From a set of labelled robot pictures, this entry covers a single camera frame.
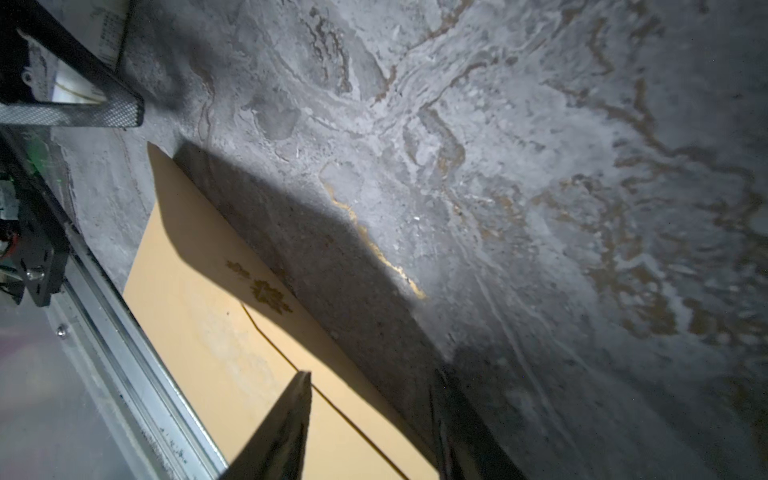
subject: dark stain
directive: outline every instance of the dark stain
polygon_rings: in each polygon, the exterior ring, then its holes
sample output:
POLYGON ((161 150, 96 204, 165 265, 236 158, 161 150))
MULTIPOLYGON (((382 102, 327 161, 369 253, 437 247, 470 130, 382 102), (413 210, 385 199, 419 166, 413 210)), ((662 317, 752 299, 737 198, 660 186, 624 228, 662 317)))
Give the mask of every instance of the dark stain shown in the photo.
POLYGON ((720 201, 710 204, 697 203, 694 206, 715 214, 712 222, 716 227, 743 235, 744 248, 735 265, 738 270, 753 264, 759 275, 768 277, 768 237, 759 235, 750 228, 750 218, 762 207, 765 201, 762 195, 754 191, 754 173, 743 167, 718 164, 715 152, 702 147, 677 148, 671 151, 671 154, 674 156, 683 155, 689 161, 703 164, 720 174, 741 177, 744 184, 741 198, 736 205, 730 206, 720 201))
POLYGON ((230 262, 227 260, 227 268, 240 275, 240 277, 250 280, 250 272, 245 270, 238 262, 230 262))
POLYGON ((614 166, 616 168, 636 167, 638 165, 644 165, 650 171, 650 175, 647 177, 638 177, 637 175, 632 175, 629 178, 624 178, 619 183, 631 194, 637 193, 636 186, 638 184, 652 183, 661 175, 683 173, 683 169, 681 167, 665 164, 649 157, 619 158, 614 162, 614 166))
POLYGON ((276 288, 272 288, 266 280, 254 280, 250 288, 253 298, 259 303, 264 303, 280 315, 283 311, 293 312, 287 303, 283 302, 284 295, 276 288))
POLYGON ((629 34, 629 38, 637 38, 639 41, 642 42, 648 35, 650 35, 659 26, 661 26, 661 18, 654 15, 650 17, 650 20, 643 23, 641 26, 635 28, 629 34))
POLYGON ((627 261, 643 252, 642 237, 629 231, 625 218, 627 205, 621 198, 613 198, 597 178, 578 174, 561 181, 560 186, 563 191, 573 188, 586 190, 603 206, 599 218, 589 222, 575 219, 569 214, 568 207, 557 202, 548 191, 533 197, 531 204, 545 204, 560 214, 558 220, 572 223, 587 233, 601 234, 601 266, 590 270, 588 276, 598 290, 610 294, 616 303, 621 304, 622 293, 632 297, 640 296, 644 301, 643 305, 628 309, 631 316, 623 318, 621 325, 631 335, 641 339, 650 335, 677 334, 676 317, 666 297, 661 294, 661 282, 645 266, 636 266, 626 271, 618 268, 618 257, 627 261), (640 323, 634 322, 633 317, 640 320, 640 323))
POLYGON ((768 466, 768 402, 766 393, 754 381, 744 378, 730 378, 731 405, 739 417, 750 425, 752 441, 757 456, 768 466))
POLYGON ((712 316, 701 307, 701 302, 692 298, 683 300, 683 305, 687 306, 693 316, 688 325, 688 332, 694 335, 709 335, 714 328, 712 316))
POLYGON ((547 85, 557 91, 560 91, 561 93, 573 97, 575 99, 575 106, 577 108, 588 107, 593 110, 603 111, 609 119, 623 121, 625 124, 632 127, 638 134, 640 134, 644 143, 648 147, 653 148, 666 157, 673 156, 673 152, 664 144, 662 144, 661 141, 659 141, 654 135, 656 122, 646 105, 645 95, 647 88, 643 78, 640 78, 634 82, 633 106, 635 110, 641 114, 640 117, 625 111, 623 108, 610 105, 601 99, 590 97, 589 90, 586 88, 580 91, 575 91, 557 84, 553 84, 551 82, 547 83, 547 85))
MULTIPOLYGON (((250 280, 250 272, 245 270, 238 262, 227 260, 227 268, 235 272, 243 280, 250 280)), ((266 280, 254 280, 250 286, 253 298, 259 303, 264 303, 280 315, 283 311, 293 312, 287 303, 283 301, 285 297, 278 289, 272 286, 266 280)))
POLYGON ((584 0, 584 3, 582 3, 580 7, 563 9, 563 11, 560 13, 561 15, 560 25, 558 25, 558 27, 554 30, 554 33, 552 34, 552 38, 557 37, 565 27, 569 26, 576 17, 581 15, 584 9, 587 8, 587 1, 588 0, 584 0))
POLYGON ((636 13, 638 17, 644 17, 648 13, 648 5, 645 5, 645 0, 640 0, 639 2, 627 0, 627 8, 629 8, 630 12, 636 13))
POLYGON ((519 204, 522 202, 522 193, 520 191, 520 187, 517 185, 512 185, 511 190, 512 198, 501 194, 492 194, 491 198, 497 204, 502 206, 510 222, 512 222, 514 225, 518 225, 519 227, 525 227, 527 224, 525 221, 525 211, 519 207, 519 204))
POLYGON ((475 3, 475 0, 462 0, 462 2, 458 4, 458 7, 456 7, 455 10, 449 12, 447 15, 444 15, 442 17, 442 23, 440 24, 438 29, 435 31, 429 32, 426 38, 420 43, 424 43, 425 41, 432 40, 433 38, 437 38, 440 35, 444 35, 448 30, 453 28, 458 23, 459 19, 461 19, 462 17, 462 14, 473 3, 475 3))
POLYGON ((419 162, 416 161, 416 154, 419 150, 419 144, 407 127, 402 128, 402 142, 406 146, 406 155, 408 155, 410 161, 413 162, 414 165, 418 165, 419 162))
POLYGON ((314 27, 305 20, 300 20, 300 22, 306 26, 310 35, 312 35, 312 49, 323 68, 323 77, 326 81, 336 82, 333 87, 337 94, 351 92, 349 55, 343 49, 334 25, 327 18, 320 15, 319 10, 315 7, 310 9, 310 17, 317 20, 317 24, 314 27), (341 72, 336 72, 332 78, 332 72, 329 68, 333 69, 336 67, 334 60, 338 58, 341 59, 341 72))
POLYGON ((607 75, 614 70, 614 65, 605 57, 605 54, 598 46, 598 36, 601 30, 605 27, 606 22, 607 19, 605 17, 598 18, 598 21, 592 29, 589 40, 587 41, 587 48, 589 48, 594 59, 597 60, 598 64, 603 68, 600 75, 607 75))

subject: rough concrete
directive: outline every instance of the rough concrete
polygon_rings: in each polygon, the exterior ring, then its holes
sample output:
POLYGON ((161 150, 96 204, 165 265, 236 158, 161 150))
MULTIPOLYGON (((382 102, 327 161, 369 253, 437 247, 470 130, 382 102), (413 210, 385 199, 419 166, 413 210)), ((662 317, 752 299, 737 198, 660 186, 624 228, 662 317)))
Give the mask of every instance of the rough concrete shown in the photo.
POLYGON ((209 152, 179 160, 423 435, 444 359, 531 478, 764 478, 766 21, 138 0, 121 71, 145 125, 52 137, 118 285, 145 142, 209 152))

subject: stained concrete surface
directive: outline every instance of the stained concrete surface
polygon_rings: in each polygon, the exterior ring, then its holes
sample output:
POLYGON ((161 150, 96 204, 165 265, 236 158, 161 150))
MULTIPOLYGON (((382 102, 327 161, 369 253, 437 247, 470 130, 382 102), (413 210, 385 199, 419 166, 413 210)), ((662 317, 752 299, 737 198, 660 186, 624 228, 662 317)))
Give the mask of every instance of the stained concrete surface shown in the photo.
POLYGON ((122 286, 146 142, 210 152, 179 160, 424 436, 446 361, 531 478, 764 478, 767 9, 138 0, 144 126, 49 154, 122 286))

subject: brown water stain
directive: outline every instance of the brown water stain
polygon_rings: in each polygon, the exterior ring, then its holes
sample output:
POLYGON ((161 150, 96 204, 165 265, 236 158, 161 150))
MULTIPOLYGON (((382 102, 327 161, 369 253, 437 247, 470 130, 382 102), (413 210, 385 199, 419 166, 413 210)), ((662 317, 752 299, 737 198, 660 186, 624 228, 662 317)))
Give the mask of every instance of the brown water stain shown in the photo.
POLYGON ((432 108, 421 108, 419 119, 429 133, 440 137, 440 148, 437 152, 437 168, 443 177, 461 167, 466 161, 466 150, 459 143, 448 125, 432 108))
POLYGON ((507 214, 507 218, 509 221, 511 221, 513 224, 517 225, 518 227, 525 227, 526 221, 525 221, 525 212, 518 207, 515 202, 518 204, 520 203, 520 200, 522 199, 522 193, 520 191, 520 188, 516 185, 513 185, 511 187, 512 189, 512 196, 515 200, 512 200, 506 195, 500 195, 500 194, 491 194, 491 198, 494 202, 501 205, 504 209, 504 212, 507 214))
POLYGON ((644 165, 650 171, 650 175, 648 177, 638 177, 633 175, 631 177, 624 178, 620 182, 620 185, 627 189, 627 191, 631 194, 637 193, 637 185, 652 183, 661 175, 682 174, 684 172, 683 168, 678 167, 677 165, 666 164, 649 157, 636 156, 629 158, 618 158, 614 162, 614 166, 616 168, 636 167, 638 165, 644 165))
POLYGON ((288 304, 283 301, 283 293, 273 288, 266 280, 254 280, 250 291, 257 302, 267 305, 280 315, 283 314, 283 311, 293 312, 288 304))
POLYGON ((488 67, 488 63, 484 61, 477 61, 473 64, 470 64, 467 68, 462 71, 462 73, 456 75, 453 80, 448 84, 449 88, 453 88, 458 84, 460 80, 463 78, 468 78, 469 74, 472 73, 473 70, 477 70, 478 68, 485 68, 488 67))
POLYGON ((485 227, 480 227, 480 237, 483 240, 500 239, 502 235, 496 230, 489 230, 485 227))
POLYGON ((462 0, 461 3, 458 4, 458 7, 456 7, 453 11, 449 12, 447 15, 443 15, 442 23, 437 28, 437 30, 429 32, 421 43, 435 39, 440 35, 447 33, 448 30, 453 28, 458 23, 462 17, 462 14, 466 11, 467 8, 472 6, 473 3, 475 3, 475 0, 462 0))
MULTIPOLYGON (((238 262, 227 260, 226 265, 228 269, 235 272, 241 279, 250 280, 250 272, 245 270, 238 262)), ((272 287, 266 280, 254 280, 250 285, 250 291, 258 303, 267 305, 280 315, 283 312, 293 312, 288 304, 283 301, 285 297, 283 293, 272 287)))
POLYGON ((745 318, 729 317, 724 313, 715 314, 704 308, 699 300, 686 298, 683 304, 693 313, 688 332, 701 337, 701 340, 711 345, 742 346, 745 337, 753 337, 756 343, 766 344, 768 324, 765 324, 757 314, 745 318))
POLYGON ((550 88, 560 91, 561 93, 575 99, 575 106, 577 108, 587 107, 596 111, 603 111, 607 115, 608 119, 624 122, 643 138, 644 143, 648 147, 653 148, 662 155, 670 156, 672 154, 672 151, 670 151, 664 144, 661 143, 661 141, 656 139, 654 136, 656 122, 646 105, 645 96, 647 86, 643 78, 640 78, 634 82, 633 106, 635 110, 641 114, 639 117, 625 111, 623 108, 610 105, 599 98, 592 98, 589 95, 589 90, 587 88, 584 88, 580 91, 575 91, 553 82, 546 82, 545 84, 550 88))
POLYGON ((592 53, 594 59, 603 68, 603 71, 600 73, 600 75, 607 75, 614 70, 614 65, 606 58, 605 54, 598 45, 598 36, 605 27, 606 23, 607 19, 605 17, 598 18, 597 22, 595 22, 594 28, 592 29, 592 33, 589 36, 589 40, 587 40, 587 48, 592 53))
POLYGON ((240 265, 238 262, 230 262, 229 260, 227 260, 227 268, 237 273, 237 275, 239 275, 240 277, 246 280, 250 279, 250 272, 245 270, 243 266, 240 265))
POLYGON ((621 320, 621 325, 637 338, 677 334, 677 319, 669 301, 661 293, 661 281, 642 265, 629 270, 618 269, 618 257, 628 261, 644 251, 642 236, 630 234, 628 231, 624 217, 627 205, 621 199, 611 198, 610 191, 596 178, 574 175, 561 181, 560 188, 564 192, 572 188, 586 190, 603 206, 599 218, 591 222, 576 220, 548 191, 531 199, 531 203, 553 209, 558 212, 559 220, 573 223, 584 232, 601 234, 601 265, 589 269, 588 276, 599 291, 611 295, 617 304, 622 304, 622 293, 632 298, 640 297, 643 302, 641 305, 626 307, 628 316, 621 320), (641 323, 635 323, 632 317, 641 323))
POLYGON ((393 65, 389 68, 389 78, 386 79, 386 83, 384 84, 384 89, 376 95, 376 99, 373 101, 374 104, 379 103, 381 100, 384 100, 384 98, 389 93, 389 89, 392 87, 392 84, 395 83, 395 79, 397 78, 397 65, 393 65))

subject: screw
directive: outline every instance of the screw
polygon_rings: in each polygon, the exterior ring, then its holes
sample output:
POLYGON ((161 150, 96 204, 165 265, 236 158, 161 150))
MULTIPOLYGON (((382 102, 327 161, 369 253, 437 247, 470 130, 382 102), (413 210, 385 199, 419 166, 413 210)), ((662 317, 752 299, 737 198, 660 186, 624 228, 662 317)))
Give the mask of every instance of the screw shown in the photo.
POLYGON ((30 282, 43 280, 43 278, 45 278, 45 270, 39 267, 31 268, 27 270, 26 275, 27 275, 27 280, 29 280, 30 282))

